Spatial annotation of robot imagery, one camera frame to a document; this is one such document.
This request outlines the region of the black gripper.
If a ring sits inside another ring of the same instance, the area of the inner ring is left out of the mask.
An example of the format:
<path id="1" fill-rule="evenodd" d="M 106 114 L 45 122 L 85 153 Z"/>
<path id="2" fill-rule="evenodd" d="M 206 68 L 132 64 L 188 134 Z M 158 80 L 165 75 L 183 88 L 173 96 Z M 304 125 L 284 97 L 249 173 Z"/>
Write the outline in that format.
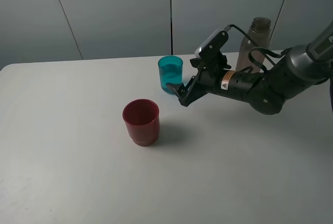
<path id="1" fill-rule="evenodd" d="M 213 75 L 209 73 L 208 66 L 201 58 L 192 58 L 190 59 L 192 67 L 198 69 L 196 76 L 186 85 L 166 83 L 168 91 L 179 97 L 178 100 L 182 106 L 188 107 L 206 94 L 227 97 L 226 90 L 221 88 L 221 81 L 231 66 L 227 63 L 225 55 L 217 55 L 212 61 L 210 64 L 213 64 Z"/>

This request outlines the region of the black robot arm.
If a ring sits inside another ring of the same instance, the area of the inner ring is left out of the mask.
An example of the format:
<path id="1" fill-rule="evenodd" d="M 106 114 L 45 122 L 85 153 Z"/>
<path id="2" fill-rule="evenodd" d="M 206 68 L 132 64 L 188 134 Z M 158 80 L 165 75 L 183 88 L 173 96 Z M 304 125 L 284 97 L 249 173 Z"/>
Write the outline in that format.
<path id="1" fill-rule="evenodd" d="M 332 25 L 314 41 L 277 54 L 258 44 L 249 51 L 251 65 L 231 70 L 220 51 L 228 41 L 232 25 L 213 32 L 190 60 L 198 70 L 187 84 L 167 83 L 166 87 L 182 106 L 189 106 L 206 94 L 250 104 L 256 111 L 273 115 L 283 104 L 313 85 L 332 81 Z"/>

